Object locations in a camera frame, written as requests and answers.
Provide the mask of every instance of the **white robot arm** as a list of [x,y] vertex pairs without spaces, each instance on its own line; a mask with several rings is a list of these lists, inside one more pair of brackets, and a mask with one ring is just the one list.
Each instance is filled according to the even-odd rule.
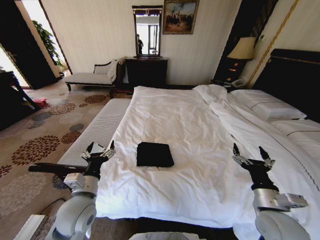
[[96,218],[96,196],[100,167],[116,153],[114,142],[110,149],[91,143],[82,157],[88,162],[86,171],[70,173],[64,183],[72,189],[72,198],[58,210],[56,219],[45,240],[83,240],[90,238],[91,225]]
[[306,207],[307,201],[301,195],[279,194],[279,189],[267,174],[275,160],[272,160],[262,147],[259,149],[264,161],[241,156],[236,144],[233,145],[232,156],[233,160],[251,175],[257,230],[265,240],[309,240],[307,231],[295,219],[283,213],[289,212],[291,208]]

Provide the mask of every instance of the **green plant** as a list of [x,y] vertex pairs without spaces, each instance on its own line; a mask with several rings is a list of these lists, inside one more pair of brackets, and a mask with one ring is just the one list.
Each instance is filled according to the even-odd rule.
[[48,32],[47,30],[45,30],[42,27],[42,24],[38,23],[37,21],[33,20],[32,21],[36,30],[38,31],[46,49],[48,50],[53,62],[55,65],[59,65],[61,67],[63,67],[62,63],[61,63],[61,59],[59,54],[56,52],[56,48],[54,46],[54,42],[51,40],[50,37],[52,37],[52,34],[50,32]]

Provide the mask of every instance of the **telephone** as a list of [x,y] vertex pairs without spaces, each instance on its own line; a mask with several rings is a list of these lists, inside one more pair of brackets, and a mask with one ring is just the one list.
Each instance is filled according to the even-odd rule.
[[245,86],[245,83],[244,83],[244,81],[242,79],[238,79],[238,80],[233,81],[231,83],[231,85],[233,87],[235,87],[236,89],[240,89],[240,88]]

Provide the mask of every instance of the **black towel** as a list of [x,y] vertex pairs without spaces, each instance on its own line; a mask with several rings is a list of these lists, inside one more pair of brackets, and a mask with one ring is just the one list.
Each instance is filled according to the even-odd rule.
[[136,151],[136,165],[168,168],[174,165],[168,144],[141,142]]

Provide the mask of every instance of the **patterned carpet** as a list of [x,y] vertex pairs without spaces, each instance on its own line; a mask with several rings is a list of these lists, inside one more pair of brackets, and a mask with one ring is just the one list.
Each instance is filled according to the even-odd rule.
[[[47,98],[48,105],[0,132],[0,238],[6,240],[14,239],[31,214],[70,197],[59,178],[28,172],[28,166],[56,163],[110,99],[107,88],[73,85],[69,92],[62,80],[25,92]],[[48,208],[45,214],[52,212]]]

